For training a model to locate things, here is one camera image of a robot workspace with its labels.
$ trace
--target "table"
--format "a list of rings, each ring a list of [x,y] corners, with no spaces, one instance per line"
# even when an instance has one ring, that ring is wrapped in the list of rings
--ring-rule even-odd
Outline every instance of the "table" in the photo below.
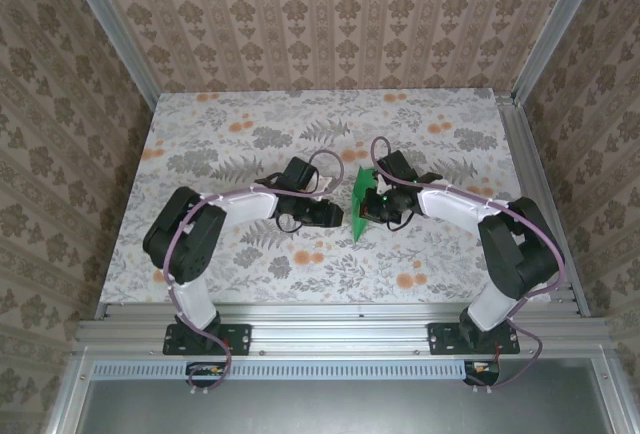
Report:
[[[491,89],[409,89],[163,94],[131,191],[101,301],[168,301],[142,239],[179,186],[220,193],[284,169],[293,156],[331,149],[345,181],[331,200],[337,229],[278,230],[272,220],[235,228],[218,241],[207,272],[214,302],[468,302],[488,282],[477,239],[435,219],[402,231],[369,224],[351,231],[351,190],[369,145],[385,135],[419,174],[496,199],[520,186]],[[336,175],[330,156],[314,163]]]

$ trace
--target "metal vent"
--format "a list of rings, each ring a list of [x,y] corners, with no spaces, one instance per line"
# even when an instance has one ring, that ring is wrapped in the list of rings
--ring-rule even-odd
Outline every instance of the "metal vent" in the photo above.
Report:
[[[92,380],[186,379],[187,361],[99,361]],[[464,361],[253,361],[236,360],[229,380],[464,379]],[[194,379],[211,379],[194,376]]]

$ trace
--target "floral table surface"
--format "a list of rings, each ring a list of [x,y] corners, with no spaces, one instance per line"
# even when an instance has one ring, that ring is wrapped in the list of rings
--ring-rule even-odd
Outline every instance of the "floral table surface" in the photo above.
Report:
[[[101,300],[168,300],[142,238],[177,187],[207,194],[245,187],[320,148],[345,163],[345,182],[331,195],[345,211],[343,226],[285,234],[262,220],[224,233],[206,274],[214,302],[473,299],[488,282],[482,248],[455,226],[417,217],[392,233],[369,224],[354,244],[351,190],[358,167],[371,167],[369,145],[380,134],[419,174],[437,172],[497,199],[520,196],[490,89],[163,94]],[[330,156],[314,163],[325,176],[338,173]]]

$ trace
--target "wall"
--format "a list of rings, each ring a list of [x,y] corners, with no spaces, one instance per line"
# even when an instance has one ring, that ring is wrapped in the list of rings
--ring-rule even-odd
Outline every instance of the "wall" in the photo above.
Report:
[[[640,0],[584,0],[525,110],[593,314],[640,389]]]
[[[510,90],[556,0],[112,0],[160,91]]]
[[[0,432],[46,421],[150,117],[84,0],[0,0]]]

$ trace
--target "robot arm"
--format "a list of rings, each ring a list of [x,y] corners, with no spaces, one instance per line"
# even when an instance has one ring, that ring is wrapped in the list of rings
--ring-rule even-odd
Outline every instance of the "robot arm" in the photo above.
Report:
[[[186,318],[198,329],[212,331],[212,334],[219,324],[203,273],[223,231],[249,221],[278,220],[282,215],[293,217],[301,226],[338,227],[342,224],[342,209],[325,199],[275,194],[256,188],[266,186],[279,191],[308,192],[327,181],[311,164],[294,157],[283,173],[260,179],[252,187],[225,195],[200,209],[180,235],[169,265],[169,272],[175,279],[170,288]],[[143,241],[144,251],[157,268],[162,269],[180,223],[204,197],[188,187],[180,187],[162,209]]]
[[[461,315],[461,330],[470,338],[480,337],[501,324],[532,288],[548,281],[558,271],[550,249],[531,230],[496,208],[462,197],[447,189],[442,177],[428,173],[418,177],[400,151],[379,159],[380,167],[404,181],[440,185],[439,188],[387,184],[376,173],[377,189],[368,189],[360,205],[360,217],[374,222],[400,224],[403,212],[442,219],[480,238],[491,282]],[[535,203],[525,197],[504,205],[555,240]],[[524,235],[518,243],[514,236]]]

